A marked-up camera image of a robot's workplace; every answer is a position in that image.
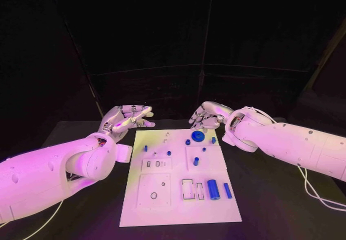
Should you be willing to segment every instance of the dark table surface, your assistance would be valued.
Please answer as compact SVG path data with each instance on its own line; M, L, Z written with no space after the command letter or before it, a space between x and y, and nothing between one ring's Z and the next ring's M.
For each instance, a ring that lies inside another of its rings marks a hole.
M87 137L98 126L98 121L59 122L43 147ZM159 120L149 129L188 128L188 120ZM222 127L216 129L219 140L224 132ZM120 143L133 146L134 139L136 129L131 129ZM329 209L307 195L299 168L260 150L245 152L222 141L219 145L242 222L120 227L130 164L117 162L107 179L64 201L54 219L30 240L345 239L346 212ZM309 180L323 198L346 203L330 177L309 171ZM48 221L56 207L10 222L0 228L0 239L28 237Z

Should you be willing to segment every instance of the small blue part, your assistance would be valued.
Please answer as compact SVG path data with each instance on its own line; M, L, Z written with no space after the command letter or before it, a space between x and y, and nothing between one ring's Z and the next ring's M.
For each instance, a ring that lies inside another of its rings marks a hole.
M224 183L224 186L225 186L227 197L228 197L228 199L231 199L232 198L232 194L231 194L231 190L229 190L229 184Z
M201 160L201 159L199 159L198 157L195 157L195 161L193 161L193 165L195 165L195 166L199 165L199 160Z
M205 140L205 134L201 131L195 131L190 137L195 142L202 142Z
M219 189L216 185L216 181L211 179L208 182L208 189L209 189L209 195L212 200L219 200L221 199L221 194L219 194Z

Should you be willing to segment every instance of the white pegboard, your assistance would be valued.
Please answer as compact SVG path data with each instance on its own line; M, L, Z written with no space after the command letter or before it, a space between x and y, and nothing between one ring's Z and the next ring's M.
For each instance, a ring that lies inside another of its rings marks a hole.
M215 130L208 131L202 142L192 140L190 129L137 130L120 227L242 221L222 150L218 141L212 144L212 137ZM216 180L219 200L211 200L211 179Z

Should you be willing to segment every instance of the white robotic arm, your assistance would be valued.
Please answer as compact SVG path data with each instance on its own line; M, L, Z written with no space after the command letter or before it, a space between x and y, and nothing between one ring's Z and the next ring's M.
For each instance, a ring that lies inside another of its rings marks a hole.
M346 182L346 138L310 128L277 123L258 109L232 110L206 101L192 115L195 129L225 123L222 140L244 151L258 148L274 158Z
M103 180L116 161L130 162L133 147L117 142L130 128L156 125L143 119L152 116L150 106L116 106L103 118L98 132L87 138L0 163L0 223L41 212Z

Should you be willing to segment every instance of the robotic hand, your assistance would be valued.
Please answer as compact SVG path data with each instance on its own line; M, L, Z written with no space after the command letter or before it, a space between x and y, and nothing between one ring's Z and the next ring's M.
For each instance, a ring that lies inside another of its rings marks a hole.
M254 107L232 110L206 101L189 123L193 129L216 129L225 123L224 142L248 152L258 148L287 163L346 181L346 138L310 128L277 123Z
M143 119L153 115L150 106L116 106L103 118L98 132L87 138L0 163L0 223L45 210L103 180L116 161L130 162L133 147L117 142L130 128L156 125Z

